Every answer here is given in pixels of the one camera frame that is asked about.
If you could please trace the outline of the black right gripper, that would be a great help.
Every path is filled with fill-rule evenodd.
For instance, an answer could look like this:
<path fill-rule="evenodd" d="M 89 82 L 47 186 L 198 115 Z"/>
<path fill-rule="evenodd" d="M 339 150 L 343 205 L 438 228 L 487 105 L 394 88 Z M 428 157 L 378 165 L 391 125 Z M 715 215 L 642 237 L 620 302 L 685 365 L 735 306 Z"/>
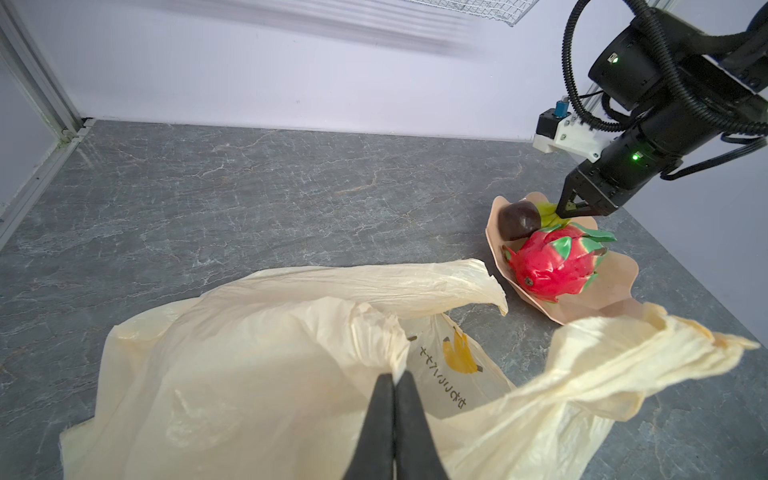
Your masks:
<path fill-rule="evenodd" d="M 737 147 L 683 167 L 683 158 L 719 135 Z M 709 170 L 767 146 L 764 136 L 734 137 L 694 117 L 672 102 L 643 117 L 610 142 L 595 162 L 579 164 L 566 177 L 556 213 L 561 218 L 608 216 L 625 205 L 651 179 L 665 181 Z"/>

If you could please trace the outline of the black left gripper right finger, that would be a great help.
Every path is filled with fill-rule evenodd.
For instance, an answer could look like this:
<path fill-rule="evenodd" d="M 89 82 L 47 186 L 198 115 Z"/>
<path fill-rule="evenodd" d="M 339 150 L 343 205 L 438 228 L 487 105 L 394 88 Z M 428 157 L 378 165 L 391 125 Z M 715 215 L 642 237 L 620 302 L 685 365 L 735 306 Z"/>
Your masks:
<path fill-rule="evenodd" d="M 395 387 L 394 462 L 398 480 L 448 480 L 426 419 L 414 376 Z"/>

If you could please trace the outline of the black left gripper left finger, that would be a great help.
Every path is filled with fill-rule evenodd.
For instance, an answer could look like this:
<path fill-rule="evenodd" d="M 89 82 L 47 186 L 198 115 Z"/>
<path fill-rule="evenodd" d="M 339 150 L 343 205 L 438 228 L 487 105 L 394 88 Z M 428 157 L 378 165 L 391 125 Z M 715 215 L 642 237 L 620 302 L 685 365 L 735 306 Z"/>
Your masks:
<path fill-rule="evenodd" d="M 352 460 L 344 480 L 392 480 L 394 478 L 395 386 L 391 374 L 380 375 L 371 399 Z"/>

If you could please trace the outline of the translucent banana print plastic bag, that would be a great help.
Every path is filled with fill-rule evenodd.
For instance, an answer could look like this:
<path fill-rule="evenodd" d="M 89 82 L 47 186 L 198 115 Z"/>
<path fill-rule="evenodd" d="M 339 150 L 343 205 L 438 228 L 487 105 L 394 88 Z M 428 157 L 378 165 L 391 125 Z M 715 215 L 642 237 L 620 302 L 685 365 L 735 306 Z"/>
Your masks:
<path fill-rule="evenodd" d="M 647 304 L 559 328 L 515 386 L 450 319 L 505 292 L 476 259 L 263 270 L 115 326 L 68 479 L 338 479 L 377 378 L 415 377 L 452 479 L 577 479 L 646 398 L 756 343 Z"/>

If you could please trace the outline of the pink fake dragon fruit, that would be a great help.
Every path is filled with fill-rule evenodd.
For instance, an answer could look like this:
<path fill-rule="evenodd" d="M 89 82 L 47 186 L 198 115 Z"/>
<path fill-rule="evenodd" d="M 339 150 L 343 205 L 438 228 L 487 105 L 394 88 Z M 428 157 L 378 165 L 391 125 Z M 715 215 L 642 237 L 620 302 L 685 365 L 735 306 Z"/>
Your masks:
<path fill-rule="evenodd" d="M 502 247 L 502 257 L 514 279 L 529 295 L 556 303 L 562 295 L 577 295 L 597 278 L 613 233 L 587 229 L 577 223 L 540 229 L 516 251 Z"/>

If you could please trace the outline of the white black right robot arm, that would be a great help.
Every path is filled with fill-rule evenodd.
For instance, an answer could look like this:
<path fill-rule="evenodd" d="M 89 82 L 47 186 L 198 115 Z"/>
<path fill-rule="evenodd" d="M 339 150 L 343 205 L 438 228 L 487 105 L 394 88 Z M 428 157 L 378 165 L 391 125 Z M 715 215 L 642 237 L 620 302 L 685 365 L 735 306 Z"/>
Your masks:
<path fill-rule="evenodd" d="M 627 6 L 632 22 L 589 71 L 605 119 L 584 106 L 573 72 L 586 2 L 574 5 L 565 25 L 561 66 L 574 112 L 616 137 L 568 174 L 556 209 L 562 218 L 608 216 L 655 177 L 679 180 L 767 145 L 765 7 L 746 30 L 712 36 L 645 1 Z"/>

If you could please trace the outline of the peach wavy fruit bowl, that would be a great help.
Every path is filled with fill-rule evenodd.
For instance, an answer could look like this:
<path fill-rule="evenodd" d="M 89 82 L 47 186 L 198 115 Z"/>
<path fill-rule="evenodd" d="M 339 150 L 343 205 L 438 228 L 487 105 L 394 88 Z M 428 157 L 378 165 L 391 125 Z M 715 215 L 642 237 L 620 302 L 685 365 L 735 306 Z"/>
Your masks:
<path fill-rule="evenodd" d="M 560 325 L 593 316 L 642 316 L 642 304 L 632 297 L 631 292 L 639 274 L 639 266 L 631 257 L 614 251 L 609 251 L 603 257 L 596 269 L 597 278 L 577 295 L 563 295 L 556 303 L 551 303 L 540 301 L 525 292 L 517 284 L 514 272 L 502 254 L 506 242 L 499 233 L 497 217 L 509 204 L 502 196 L 494 198 L 485 235 L 497 269 L 522 300 Z"/>

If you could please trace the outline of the dark brown round fruit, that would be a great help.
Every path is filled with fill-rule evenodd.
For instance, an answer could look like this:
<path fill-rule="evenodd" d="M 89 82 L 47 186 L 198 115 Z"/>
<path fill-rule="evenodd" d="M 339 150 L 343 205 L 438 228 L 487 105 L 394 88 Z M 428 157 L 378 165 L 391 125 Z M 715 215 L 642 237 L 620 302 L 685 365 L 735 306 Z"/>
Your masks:
<path fill-rule="evenodd" d="M 542 227 L 541 214 L 530 201 L 511 203 L 499 210 L 497 227 L 504 241 L 527 238 Z"/>

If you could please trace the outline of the aluminium corner frame post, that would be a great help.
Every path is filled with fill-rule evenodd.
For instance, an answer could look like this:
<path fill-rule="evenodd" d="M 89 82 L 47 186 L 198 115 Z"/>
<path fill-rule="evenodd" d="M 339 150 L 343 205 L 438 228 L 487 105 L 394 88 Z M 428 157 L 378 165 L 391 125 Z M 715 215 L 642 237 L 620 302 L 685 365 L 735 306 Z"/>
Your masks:
<path fill-rule="evenodd" d="M 66 94 L 13 1 L 1 0 L 1 59 L 59 142 L 85 135 L 94 119 L 84 117 Z"/>

